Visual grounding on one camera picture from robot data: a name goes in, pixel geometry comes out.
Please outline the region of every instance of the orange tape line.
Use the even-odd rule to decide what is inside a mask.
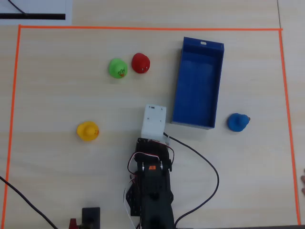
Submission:
[[[282,28],[154,28],[154,27],[115,27],[115,26],[41,26],[21,25],[28,29],[93,29],[93,30],[151,30],[151,31],[281,31]]]
[[[9,176],[10,176],[10,152],[11,152],[11,140],[12,140],[12,135],[13,135],[15,92],[16,92],[17,67],[18,67],[18,56],[19,56],[19,46],[20,46],[20,33],[21,33],[21,26],[19,25],[18,26],[18,35],[17,35],[16,55],[15,55],[13,92],[12,92],[12,96],[11,96],[11,107],[10,107],[10,136],[9,136],[8,159],[7,159],[7,162],[6,162],[6,175],[5,175],[5,179],[7,181],[9,180]],[[1,229],[4,229],[7,195],[8,195],[8,186],[7,186],[7,184],[5,184],[4,198],[3,198],[3,208],[2,208]]]
[[[296,167],[295,167],[295,150],[294,150],[294,141],[293,141],[293,137],[292,137],[292,127],[291,127],[291,118],[290,118],[290,109],[289,109],[289,100],[288,100],[287,79],[286,79],[284,51],[283,51],[283,40],[282,40],[282,32],[281,31],[278,32],[278,36],[279,36],[279,39],[280,39],[282,71],[283,71],[286,109],[287,109],[287,118],[288,118],[288,129],[289,129],[289,138],[290,138],[290,149],[291,149],[292,173],[293,173],[294,188],[295,188],[295,210],[296,210],[297,224],[301,225],[301,215],[300,215],[299,196],[298,196],[297,178],[296,178]]]

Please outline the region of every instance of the black power cable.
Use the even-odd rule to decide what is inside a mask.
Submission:
[[[18,6],[16,6],[11,0],[8,0],[10,4],[12,4],[13,7],[15,7],[20,13],[25,14],[26,13],[24,11],[22,11],[20,8],[18,8]]]
[[[58,229],[52,222],[46,217],[41,211],[39,211],[32,203],[21,193],[18,189],[16,189],[13,185],[11,185],[8,181],[6,181],[3,177],[0,176],[0,180],[2,180],[5,184],[7,184],[11,189],[13,189],[22,199],[24,199],[27,204],[34,209],[38,214],[40,214],[54,229]]]
[[[170,139],[172,139],[172,140],[174,140],[174,141],[180,143],[181,145],[183,145],[183,146],[189,148],[190,150],[194,151],[199,157],[201,157],[203,160],[205,160],[205,161],[214,169],[214,171],[215,171],[215,173],[216,173],[216,176],[217,176],[217,185],[216,185],[216,188],[215,188],[213,194],[211,194],[210,197],[209,197],[208,199],[206,199],[206,201],[204,201],[204,202],[203,202],[202,204],[200,204],[199,206],[197,206],[197,207],[195,207],[194,209],[192,209],[192,210],[190,210],[190,211],[184,213],[183,215],[181,215],[181,216],[176,220],[175,225],[174,225],[174,228],[177,228],[177,227],[176,227],[176,226],[177,226],[177,223],[178,223],[182,218],[186,217],[187,215],[189,215],[189,214],[193,213],[194,211],[196,211],[197,209],[201,208],[204,204],[206,204],[206,202],[208,202],[210,199],[212,199],[212,197],[215,195],[215,193],[217,192],[218,187],[219,187],[219,175],[218,175],[218,172],[217,172],[216,168],[211,164],[211,162],[209,162],[204,156],[202,156],[202,155],[201,155],[200,153],[198,153],[196,150],[194,150],[193,148],[191,148],[191,147],[188,146],[187,144],[184,144],[183,142],[177,140],[176,138],[173,138],[173,137],[171,137],[171,136],[168,136],[166,133],[163,133],[163,135],[166,136],[166,137],[169,137]]]

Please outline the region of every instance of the yellow rubber duck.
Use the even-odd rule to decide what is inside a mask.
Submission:
[[[77,127],[78,136],[86,142],[96,139],[99,133],[99,127],[91,121],[84,122]]]

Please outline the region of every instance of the rubber duck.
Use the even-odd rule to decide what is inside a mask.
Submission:
[[[119,58],[112,59],[109,63],[109,74],[116,79],[121,79],[127,74],[127,64]]]
[[[227,119],[228,128],[234,132],[241,132],[248,125],[250,118],[245,114],[234,113]]]
[[[151,66],[151,61],[142,53],[137,53],[132,58],[132,68],[136,73],[145,73]]]
[[[96,139],[99,133],[99,127],[91,121],[84,122],[77,127],[78,136],[86,142]]]

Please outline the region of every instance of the blue plastic bin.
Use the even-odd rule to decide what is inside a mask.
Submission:
[[[215,127],[224,44],[185,37],[172,123]]]

